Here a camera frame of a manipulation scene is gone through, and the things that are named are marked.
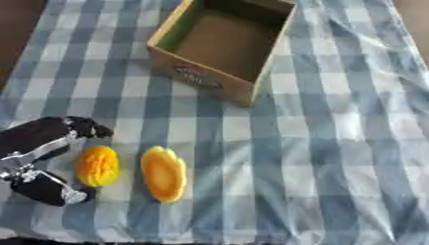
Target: dark floor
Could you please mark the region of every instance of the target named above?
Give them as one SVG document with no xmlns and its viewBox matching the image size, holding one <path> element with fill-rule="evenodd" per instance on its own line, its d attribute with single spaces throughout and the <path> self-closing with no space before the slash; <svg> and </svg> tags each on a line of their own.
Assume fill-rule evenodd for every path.
<svg viewBox="0 0 429 245">
<path fill-rule="evenodd" d="M 0 91 L 27 43 L 46 0 L 0 0 Z M 429 64 L 429 0 L 395 0 L 421 55 Z M 55 242 L 9 239 L 5 245 L 55 245 Z"/>
</svg>

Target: gingham cloth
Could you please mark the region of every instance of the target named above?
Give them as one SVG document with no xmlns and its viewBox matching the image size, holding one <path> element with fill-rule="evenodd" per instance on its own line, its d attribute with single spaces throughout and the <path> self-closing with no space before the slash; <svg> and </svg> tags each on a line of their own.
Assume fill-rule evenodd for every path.
<svg viewBox="0 0 429 245">
<path fill-rule="evenodd" d="M 40 167 L 73 182 L 84 147 L 112 145 L 122 175 L 97 201 L 66 208 L 1 184 L 1 236 L 428 242 L 429 79 L 391 0 L 300 1 L 250 109 L 150 70 L 146 40 L 177 4 L 49 1 L 0 99 L 0 125 L 92 117 L 115 137 Z M 152 145 L 188 163 L 189 185 L 174 204 L 154 201 L 144 185 L 139 158 Z"/>
</svg>

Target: tablecloth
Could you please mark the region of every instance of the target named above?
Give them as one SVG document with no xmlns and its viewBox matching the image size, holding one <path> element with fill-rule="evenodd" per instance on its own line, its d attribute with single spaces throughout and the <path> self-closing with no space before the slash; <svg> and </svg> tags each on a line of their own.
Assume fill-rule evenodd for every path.
<svg viewBox="0 0 429 245">
<path fill-rule="evenodd" d="M 0 127 L 92 117 L 110 141 L 40 164 L 72 182 L 89 145 L 122 175 L 96 201 L 36 204 L 0 185 L 0 234 L 61 241 L 423 244 L 428 73 L 391 0 L 301 0 L 252 108 L 150 69 L 145 42 L 177 0 L 50 0 L 6 91 Z M 152 145 L 188 164 L 182 199 L 147 192 Z"/>
</svg>

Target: table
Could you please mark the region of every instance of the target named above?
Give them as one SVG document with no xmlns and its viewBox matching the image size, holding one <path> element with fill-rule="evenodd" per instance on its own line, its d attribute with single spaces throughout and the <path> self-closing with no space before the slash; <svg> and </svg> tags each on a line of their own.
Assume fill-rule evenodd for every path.
<svg viewBox="0 0 429 245">
<path fill-rule="evenodd" d="M 36 204 L 0 185 L 0 234 L 61 241 L 419 244 L 429 237 L 429 76 L 391 0 L 303 0 L 250 109 L 149 68 L 145 41 L 178 0 L 51 0 L 0 98 L 0 128 L 92 117 L 122 175 L 97 201 Z M 174 204 L 147 193 L 152 145 L 188 163 Z"/>
</svg>

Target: orange half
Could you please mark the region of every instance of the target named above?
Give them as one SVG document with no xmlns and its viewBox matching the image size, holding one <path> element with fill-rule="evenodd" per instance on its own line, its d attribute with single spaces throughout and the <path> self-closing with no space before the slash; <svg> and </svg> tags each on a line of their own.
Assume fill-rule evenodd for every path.
<svg viewBox="0 0 429 245">
<path fill-rule="evenodd" d="M 147 188 L 161 202 L 179 199 L 186 186 L 186 164 L 168 148 L 154 146 L 141 159 Z"/>
</svg>

